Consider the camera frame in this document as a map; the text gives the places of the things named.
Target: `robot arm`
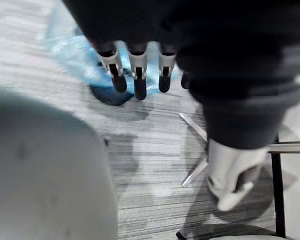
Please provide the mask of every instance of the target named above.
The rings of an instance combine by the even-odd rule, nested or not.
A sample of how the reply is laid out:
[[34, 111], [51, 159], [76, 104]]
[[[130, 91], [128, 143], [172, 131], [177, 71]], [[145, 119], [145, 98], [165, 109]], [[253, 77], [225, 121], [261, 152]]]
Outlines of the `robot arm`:
[[184, 71], [182, 86], [204, 107], [209, 189], [220, 210], [233, 208], [258, 178], [287, 109], [300, 101], [294, 81], [300, 48], [297, 54], [289, 50], [300, 45], [300, 3], [63, 2], [119, 92], [127, 84], [115, 41], [126, 42], [139, 100], [147, 95], [147, 42], [160, 44], [161, 92], [170, 88], [176, 61]]

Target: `floor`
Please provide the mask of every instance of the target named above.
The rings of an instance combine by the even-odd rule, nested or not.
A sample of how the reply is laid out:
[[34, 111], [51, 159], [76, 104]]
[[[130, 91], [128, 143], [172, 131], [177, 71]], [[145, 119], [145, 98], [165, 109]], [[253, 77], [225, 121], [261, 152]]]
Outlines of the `floor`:
[[119, 239], [188, 239], [269, 234], [275, 229], [271, 166], [233, 211], [218, 212], [206, 183], [187, 188], [182, 180], [204, 155], [201, 139], [180, 119], [186, 113], [204, 128], [202, 107], [180, 80], [166, 94], [123, 106], [97, 101], [89, 88], [69, 76], [45, 52], [52, 0], [0, 1], [0, 85], [72, 112], [109, 141], [111, 166], [119, 198]]

